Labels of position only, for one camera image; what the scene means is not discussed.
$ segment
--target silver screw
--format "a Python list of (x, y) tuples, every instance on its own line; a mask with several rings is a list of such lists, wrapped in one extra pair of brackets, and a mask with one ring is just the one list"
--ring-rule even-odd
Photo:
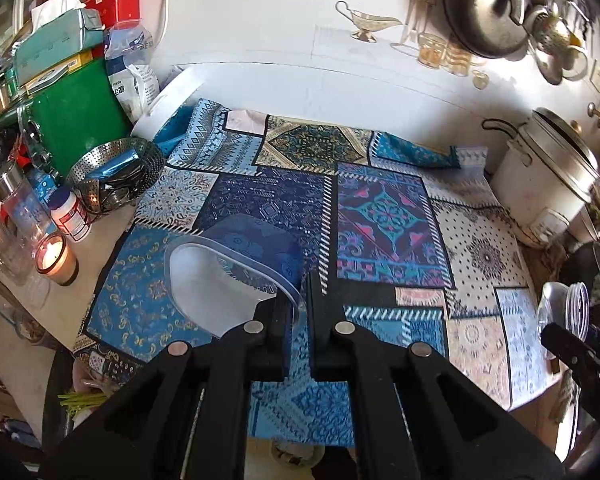
[(336, 332), (338, 334), (349, 335), (353, 334), (353, 331), (356, 329), (356, 326), (349, 321), (339, 321), (336, 323)]
[(243, 328), (247, 334), (259, 334), (264, 330), (264, 325), (261, 322), (252, 319), (251, 321), (247, 321)]
[(179, 356), (187, 353), (189, 347), (184, 341), (176, 341), (169, 345), (168, 351), (171, 355)]
[(422, 341), (418, 341), (411, 345), (411, 352), (413, 352), (413, 354), (417, 355), (418, 357), (429, 357), (432, 351), (433, 350), (431, 346)]

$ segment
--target teal tissue box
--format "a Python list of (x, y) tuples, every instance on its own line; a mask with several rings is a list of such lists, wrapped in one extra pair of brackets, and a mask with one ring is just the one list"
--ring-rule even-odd
[(78, 52), (101, 44), (103, 29), (96, 9), (68, 10), (43, 25), (16, 49), (18, 85)]

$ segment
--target lit candle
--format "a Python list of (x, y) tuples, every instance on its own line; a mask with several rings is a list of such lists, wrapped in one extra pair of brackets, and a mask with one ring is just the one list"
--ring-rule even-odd
[(71, 285), (78, 276), (78, 260), (66, 238), (54, 233), (44, 238), (36, 251), (36, 270), (58, 285)]

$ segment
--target frying pan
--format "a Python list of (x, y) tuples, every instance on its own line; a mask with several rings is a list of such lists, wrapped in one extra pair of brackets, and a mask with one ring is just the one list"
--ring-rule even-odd
[(446, 19), (462, 46), (492, 59), (526, 44), (526, 31), (516, 23), (524, 6), (524, 0), (443, 0)]

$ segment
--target power outlet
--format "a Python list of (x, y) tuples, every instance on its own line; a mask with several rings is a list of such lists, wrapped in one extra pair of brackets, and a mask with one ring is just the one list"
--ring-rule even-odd
[(593, 70), (591, 71), (591, 84), (598, 93), (600, 93), (600, 63), (595, 60), (593, 63)]

